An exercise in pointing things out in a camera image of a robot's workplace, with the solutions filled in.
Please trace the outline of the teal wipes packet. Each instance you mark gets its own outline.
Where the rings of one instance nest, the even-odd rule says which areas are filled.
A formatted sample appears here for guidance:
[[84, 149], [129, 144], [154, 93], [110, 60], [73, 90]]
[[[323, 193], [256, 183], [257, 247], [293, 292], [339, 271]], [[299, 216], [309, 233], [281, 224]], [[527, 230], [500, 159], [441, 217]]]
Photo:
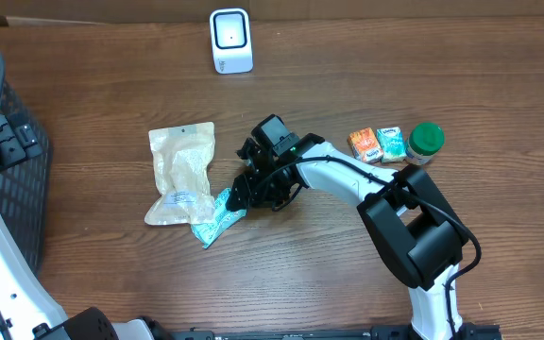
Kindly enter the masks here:
[[193, 224], [191, 230], [205, 249], [210, 247], [215, 240], [232, 225], [247, 215], [246, 210], [231, 212], [226, 208], [230, 198], [230, 188], [224, 189], [214, 201], [214, 216], [210, 223]]

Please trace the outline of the clear plastic bag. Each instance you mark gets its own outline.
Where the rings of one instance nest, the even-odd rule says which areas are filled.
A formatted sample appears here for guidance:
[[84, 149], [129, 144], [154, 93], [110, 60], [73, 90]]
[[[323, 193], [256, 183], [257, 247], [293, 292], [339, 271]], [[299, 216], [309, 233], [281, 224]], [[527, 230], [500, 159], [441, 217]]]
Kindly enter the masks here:
[[161, 197], [144, 222], [168, 226], [213, 221], [214, 197], [207, 172], [214, 155], [214, 123], [153, 129], [148, 137]]

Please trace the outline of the orange tissue pack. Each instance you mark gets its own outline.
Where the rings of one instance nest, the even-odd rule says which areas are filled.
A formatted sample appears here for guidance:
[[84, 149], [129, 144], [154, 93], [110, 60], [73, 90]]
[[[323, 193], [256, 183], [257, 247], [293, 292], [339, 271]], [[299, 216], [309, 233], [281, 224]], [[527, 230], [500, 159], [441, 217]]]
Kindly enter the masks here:
[[383, 149], [371, 127], [350, 133], [348, 144], [354, 158], [365, 163], [379, 162], [383, 157]]

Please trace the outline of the teal tissue pack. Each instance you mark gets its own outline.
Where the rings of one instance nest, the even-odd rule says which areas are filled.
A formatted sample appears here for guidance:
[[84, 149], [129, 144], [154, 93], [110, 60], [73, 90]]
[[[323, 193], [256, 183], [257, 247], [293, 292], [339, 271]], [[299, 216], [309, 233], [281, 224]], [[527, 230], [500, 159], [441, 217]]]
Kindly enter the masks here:
[[399, 127], [378, 128], [376, 134], [383, 151], [381, 162], [402, 162], [405, 159], [405, 143]]

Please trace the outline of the green lid jar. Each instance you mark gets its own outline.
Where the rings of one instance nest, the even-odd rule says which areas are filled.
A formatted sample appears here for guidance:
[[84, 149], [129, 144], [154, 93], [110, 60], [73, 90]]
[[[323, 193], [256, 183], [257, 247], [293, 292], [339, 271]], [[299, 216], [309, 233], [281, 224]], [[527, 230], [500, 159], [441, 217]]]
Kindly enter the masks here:
[[406, 140], [406, 160], [415, 165], [428, 163], [443, 147], [443, 129], [432, 122], [418, 124]]

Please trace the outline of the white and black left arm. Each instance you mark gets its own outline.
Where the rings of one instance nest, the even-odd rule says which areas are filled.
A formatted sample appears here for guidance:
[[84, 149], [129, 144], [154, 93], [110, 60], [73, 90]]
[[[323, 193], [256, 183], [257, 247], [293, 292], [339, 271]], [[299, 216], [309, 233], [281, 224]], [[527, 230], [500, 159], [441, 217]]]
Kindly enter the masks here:
[[69, 317], [28, 267], [0, 213], [0, 339], [153, 340], [140, 319], [113, 323], [91, 307]]

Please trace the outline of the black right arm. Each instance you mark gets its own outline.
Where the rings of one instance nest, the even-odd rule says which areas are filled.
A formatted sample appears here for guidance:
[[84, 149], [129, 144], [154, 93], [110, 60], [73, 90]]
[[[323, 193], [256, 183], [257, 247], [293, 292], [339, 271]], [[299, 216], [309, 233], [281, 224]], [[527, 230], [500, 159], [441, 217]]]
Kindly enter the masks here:
[[337, 150], [323, 137], [298, 137], [277, 115], [256, 126], [237, 155], [246, 162], [226, 203], [235, 212], [278, 212], [303, 189], [333, 195], [356, 208], [389, 271], [409, 289], [410, 339], [466, 339], [458, 313], [463, 247], [474, 242], [427, 172], [415, 165], [381, 168]]

